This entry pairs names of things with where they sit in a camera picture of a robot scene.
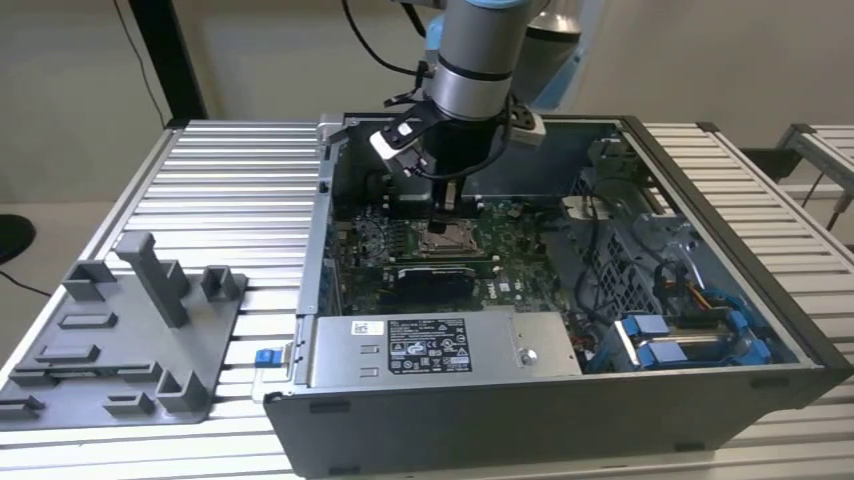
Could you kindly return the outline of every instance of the label sticker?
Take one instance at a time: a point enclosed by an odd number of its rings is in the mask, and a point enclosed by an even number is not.
[[[470,352],[462,318],[388,321],[388,371],[395,375],[471,372]]]
[[[352,322],[350,333],[354,335],[383,335],[386,333],[386,322],[356,320]]]

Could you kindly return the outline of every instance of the motherboard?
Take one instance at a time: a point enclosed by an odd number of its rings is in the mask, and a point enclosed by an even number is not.
[[[511,199],[486,201],[475,218],[434,233],[426,219],[367,207],[336,223],[343,313],[566,311],[541,237],[555,212]]]

